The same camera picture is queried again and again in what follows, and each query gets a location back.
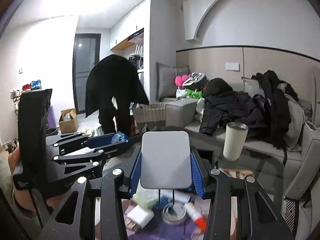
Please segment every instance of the glue stick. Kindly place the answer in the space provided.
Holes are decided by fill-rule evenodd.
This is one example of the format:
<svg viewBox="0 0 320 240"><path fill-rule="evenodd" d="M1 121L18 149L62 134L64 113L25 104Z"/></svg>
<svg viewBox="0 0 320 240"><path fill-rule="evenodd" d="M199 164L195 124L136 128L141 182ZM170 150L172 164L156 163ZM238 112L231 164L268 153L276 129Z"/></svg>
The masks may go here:
<svg viewBox="0 0 320 240"><path fill-rule="evenodd" d="M202 231L205 231L207 227L207 222L204 220L202 215L198 210L196 210L193 203L189 202L184 205L191 220L199 227Z"/></svg>

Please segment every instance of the beige wall panel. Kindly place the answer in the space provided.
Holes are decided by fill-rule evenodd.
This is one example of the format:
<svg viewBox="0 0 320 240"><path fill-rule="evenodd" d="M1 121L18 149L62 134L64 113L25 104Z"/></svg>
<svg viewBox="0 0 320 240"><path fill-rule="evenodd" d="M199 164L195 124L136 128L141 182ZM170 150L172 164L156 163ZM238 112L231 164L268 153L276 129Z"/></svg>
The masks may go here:
<svg viewBox="0 0 320 240"><path fill-rule="evenodd" d="M222 78L236 91L244 90L242 48L208 48L177 52L177 66L190 65L191 72L201 72L207 78ZM226 62L240 64L240 71L227 71Z"/></svg>
<svg viewBox="0 0 320 240"><path fill-rule="evenodd" d="M273 70L280 80L290 83L298 97L311 101L312 66L320 63L296 54L259 48L244 48L244 76Z"/></svg>

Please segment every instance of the black jacket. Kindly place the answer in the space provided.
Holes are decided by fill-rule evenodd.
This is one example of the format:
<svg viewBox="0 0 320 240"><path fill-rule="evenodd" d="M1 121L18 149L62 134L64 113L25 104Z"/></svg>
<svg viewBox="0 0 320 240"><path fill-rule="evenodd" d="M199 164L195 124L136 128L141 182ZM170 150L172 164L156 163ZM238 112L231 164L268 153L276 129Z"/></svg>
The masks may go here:
<svg viewBox="0 0 320 240"><path fill-rule="evenodd" d="M129 60L110 55L98 62L87 80L85 97L86 117L104 109L110 116L117 115L111 100L116 97L119 106L134 102L149 104L149 100L139 81L138 73Z"/></svg>
<svg viewBox="0 0 320 240"><path fill-rule="evenodd" d="M212 135L218 125L228 122L240 122L249 127L248 136L255 136L260 129L266 128L261 111L248 93L234 92L223 79L209 81L203 94L205 98L204 114L200 132Z"/></svg>
<svg viewBox="0 0 320 240"><path fill-rule="evenodd" d="M260 87L263 89L266 99L268 100L267 115L269 124L270 143L277 149L285 149L284 134L289 129L291 123L290 111L288 108L288 100L282 90L278 89L279 83L284 83L278 79L275 72L268 70L263 75L257 73L252 76L257 79ZM287 85L286 93L291 95L294 99L298 99L296 92L292 89L290 84Z"/></svg>

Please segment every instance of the pile of clothes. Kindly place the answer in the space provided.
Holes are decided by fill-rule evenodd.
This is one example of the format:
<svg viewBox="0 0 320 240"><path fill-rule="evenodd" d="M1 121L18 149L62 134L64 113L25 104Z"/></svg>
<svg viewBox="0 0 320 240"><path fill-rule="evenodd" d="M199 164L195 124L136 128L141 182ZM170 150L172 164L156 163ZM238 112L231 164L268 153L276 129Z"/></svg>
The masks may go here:
<svg viewBox="0 0 320 240"><path fill-rule="evenodd" d="M213 135L217 127L228 122L240 122L249 127L248 137L271 143L277 149L299 151L298 139L302 125L311 117L311 105L299 100L290 84L279 80L268 70L252 76L265 93L251 98L233 89L221 78L209 81L196 109L200 117L200 132Z"/></svg>
<svg viewBox="0 0 320 240"><path fill-rule="evenodd" d="M229 122L246 124L249 137L258 135L261 128L267 128L264 116L252 98L243 91L233 91L221 78L209 81L203 97L201 133L213 135L218 126L225 127Z"/></svg>

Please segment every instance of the purple mat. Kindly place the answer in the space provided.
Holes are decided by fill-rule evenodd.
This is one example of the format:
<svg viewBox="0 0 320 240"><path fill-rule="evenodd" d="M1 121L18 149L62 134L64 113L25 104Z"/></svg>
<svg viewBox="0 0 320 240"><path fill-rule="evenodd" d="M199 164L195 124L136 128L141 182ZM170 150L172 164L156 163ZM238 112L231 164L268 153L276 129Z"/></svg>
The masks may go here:
<svg viewBox="0 0 320 240"><path fill-rule="evenodd" d="M154 210L154 218L134 235L128 237L129 240L190 240L196 229L195 223L190 219L178 226L166 224L161 217L159 210Z"/></svg>
<svg viewBox="0 0 320 240"><path fill-rule="evenodd" d="M50 106L47 121L50 128L57 128L56 120L54 118L53 106Z"/></svg>

